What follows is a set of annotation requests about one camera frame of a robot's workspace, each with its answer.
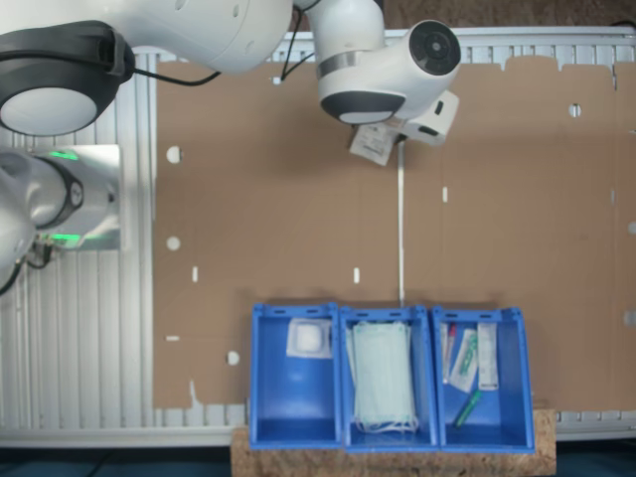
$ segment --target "elastic ear loop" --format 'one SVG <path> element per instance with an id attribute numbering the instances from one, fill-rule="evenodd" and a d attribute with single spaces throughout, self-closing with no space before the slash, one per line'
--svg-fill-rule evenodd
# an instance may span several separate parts
<path id="1" fill-rule="evenodd" d="M 407 422 L 387 422 L 384 424 L 366 425 L 356 418 L 355 423 L 358 430 L 367 434 L 380 434 L 382 432 L 391 432 L 392 430 L 397 432 L 416 432 L 419 429 L 419 420 L 416 416 L 413 416 L 413 418 Z"/>

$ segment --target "metal panel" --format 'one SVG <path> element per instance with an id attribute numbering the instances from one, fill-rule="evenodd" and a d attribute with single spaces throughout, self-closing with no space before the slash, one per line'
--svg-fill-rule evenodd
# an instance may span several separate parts
<path id="1" fill-rule="evenodd" d="M 394 42 L 405 31 L 387 32 Z M 630 29 L 458 29 L 464 63 L 503 66 L 511 56 L 560 64 L 634 62 Z M 283 62 L 289 37 L 272 60 Z M 138 50 L 139 68 L 176 58 Z M 313 53 L 300 33 L 291 61 Z M 152 218 L 155 214 L 156 83 L 136 77 L 99 121 L 75 134 L 34 138 L 0 130 L 26 148 L 119 144 L 123 160 L 122 249 L 66 253 L 44 272 L 23 272 L 0 299 L 0 445 L 107 447 L 228 445 L 245 406 L 152 407 Z M 561 412 L 559 439 L 636 436 L 636 412 Z"/>

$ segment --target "blue plastic box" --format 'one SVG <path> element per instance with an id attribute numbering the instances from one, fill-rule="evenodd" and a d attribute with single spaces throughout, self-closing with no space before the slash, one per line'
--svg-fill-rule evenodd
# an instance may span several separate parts
<path id="1" fill-rule="evenodd" d="M 534 453 L 535 428 L 526 331 L 521 310 L 453 311 L 435 307 L 431 311 L 435 340 L 435 378 L 439 410 L 439 440 L 445 452 Z M 451 370 L 466 329 L 478 323 L 497 323 L 497 367 L 499 389 L 483 391 L 466 422 L 454 421 L 471 394 L 443 383 L 440 324 L 454 323 L 457 334 L 451 354 Z"/>
<path id="2" fill-rule="evenodd" d="M 413 376 L 417 432 L 365 433 L 354 421 L 355 389 L 347 356 L 347 328 L 361 321 L 403 321 L 411 326 L 410 362 Z M 435 407 L 433 362 L 428 318 L 423 306 L 410 308 L 362 310 L 340 309 L 340 356 L 343 377 L 344 437 L 347 452 L 422 452 L 439 450 Z"/>
<path id="3" fill-rule="evenodd" d="M 331 320 L 333 359 L 287 357 L 292 318 Z M 250 447 L 341 447 L 338 305 L 258 304 L 251 325 Z"/>

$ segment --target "wooden board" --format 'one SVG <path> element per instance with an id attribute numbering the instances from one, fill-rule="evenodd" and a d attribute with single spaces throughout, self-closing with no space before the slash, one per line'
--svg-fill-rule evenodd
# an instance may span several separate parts
<path id="1" fill-rule="evenodd" d="M 343 450 L 249 450 L 247 429 L 235 430 L 234 477 L 481 477 L 557 473 L 555 412 L 535 410 L 535 454 L 375 453 Z"/>

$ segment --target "brown cardboard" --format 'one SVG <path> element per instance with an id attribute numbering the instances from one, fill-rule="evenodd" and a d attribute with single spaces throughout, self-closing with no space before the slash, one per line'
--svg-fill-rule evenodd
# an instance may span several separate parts
<path id="1" fill-rule="evenodd" d="M 161 73 L 205 74 L 183 64 Z M 190 380 L 202 402 L 247 398 L 256 302 L 397 304 L 396 161 L 380 168 L 349 155 L 351 128 L 320 109 L 311 66 L 274 86 L 279 73 L 159 86 L 156 406 L 190 406 Z M 166 159 L 173 145 L 181 164 Z M 166 247 L 171 236 L 177 251 Z M 228 351 L 240 354 L 237 367 Z"/>
<path id="2" fill-rule="evenodd" d="M 605 67 L 559 72 L 547 58 L 463 68 L 452 89 L 462 102 L 448 142 L 406 151 L 407 300 L 519 306 L 536 398 L 566 410 L 634 408 L 636 330 L 622 316 L 636 288 L 626 224 L 636 171 L 633 150 L 617 149 L 634 144 L 625 125 L 617 130 L 624 91 Z M 573 103 L 580 117 L 569 115 Z M 629 107 L 633 99 L 619 110 Z"/>
<path id="3" fill-rule="evenodd" d="M 406 146 L 407 301 L 521 307 L 535 400 L 563 410 L 636 407 L 636 329 L 623 322 L 636 309 L 636 67 L 615 70 L 618 90 L 606 67 L 463 66 L 447 144 Z M 159 85 L 158 407 L 190 406 L 190 380 L 205 403 L 246 398 L 255 302 L 398 299 L 395 158 L 381 168 L 347 153 L 350 129 L 320 109 L 311 66 L 273 86 L 278 75 Z M 172 145 L 182 164 L 165 159 Z"/>

